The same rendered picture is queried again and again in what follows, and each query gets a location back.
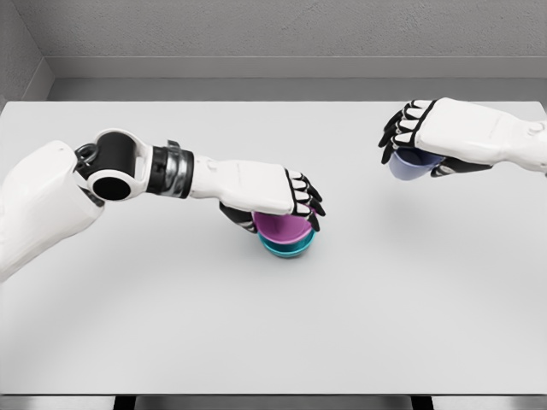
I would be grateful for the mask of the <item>lavender blue cup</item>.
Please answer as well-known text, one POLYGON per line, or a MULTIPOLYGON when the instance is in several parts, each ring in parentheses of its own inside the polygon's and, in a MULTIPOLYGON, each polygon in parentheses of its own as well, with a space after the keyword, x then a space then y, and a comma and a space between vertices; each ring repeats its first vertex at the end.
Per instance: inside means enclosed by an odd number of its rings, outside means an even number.
POLYGON ((388 161, 388 167, 392 175, 403 181, 410 181, 430 173, 444 160, 441 155, 417 149, 397 149, 388 161))

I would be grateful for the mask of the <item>magenta bowl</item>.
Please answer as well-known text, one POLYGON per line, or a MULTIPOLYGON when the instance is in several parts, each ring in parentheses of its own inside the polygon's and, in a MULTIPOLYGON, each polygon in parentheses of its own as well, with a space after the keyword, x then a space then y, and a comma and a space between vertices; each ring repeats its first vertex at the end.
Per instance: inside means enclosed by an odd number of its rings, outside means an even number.
POLYGON ((297 243, 315 232, 311 223, 303 216, 253 212, 252 217, 257 231, 273 243, 297 243))

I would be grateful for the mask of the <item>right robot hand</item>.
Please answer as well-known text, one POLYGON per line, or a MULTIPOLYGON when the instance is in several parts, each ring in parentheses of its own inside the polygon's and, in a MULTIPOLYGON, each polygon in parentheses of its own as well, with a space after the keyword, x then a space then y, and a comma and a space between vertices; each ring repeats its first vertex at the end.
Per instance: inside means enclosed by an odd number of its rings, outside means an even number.
POLYGON ((448 97, 412 100, 384 126, 381 163, 401 149, 417 149, 442 158, 430 172, 433 178, 490 170, 500 162, 502 116, 493 108, 448 97))

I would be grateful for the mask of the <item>teal bowl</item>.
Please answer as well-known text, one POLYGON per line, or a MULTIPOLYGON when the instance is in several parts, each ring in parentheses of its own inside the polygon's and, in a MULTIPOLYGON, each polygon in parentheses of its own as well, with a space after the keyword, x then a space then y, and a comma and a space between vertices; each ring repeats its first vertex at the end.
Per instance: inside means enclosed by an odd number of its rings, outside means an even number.
POLYGON ((311 231, 308 235, 294 243, 277 243, 266 239, 261 233, 258 238, 262 246, 272 255, 290 259, 302 255, 315 239, 315 232, 311 231))

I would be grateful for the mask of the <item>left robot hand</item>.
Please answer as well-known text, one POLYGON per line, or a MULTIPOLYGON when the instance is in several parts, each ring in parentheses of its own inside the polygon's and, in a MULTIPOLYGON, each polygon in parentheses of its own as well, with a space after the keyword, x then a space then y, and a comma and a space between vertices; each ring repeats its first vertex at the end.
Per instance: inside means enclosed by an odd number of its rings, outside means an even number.
POLYGON ((222 161, 220 177, 221 212, 246 231, 257 232, 256 213, 296 216, 320 230, 322 197, 304 174, 277 164, 222 161))

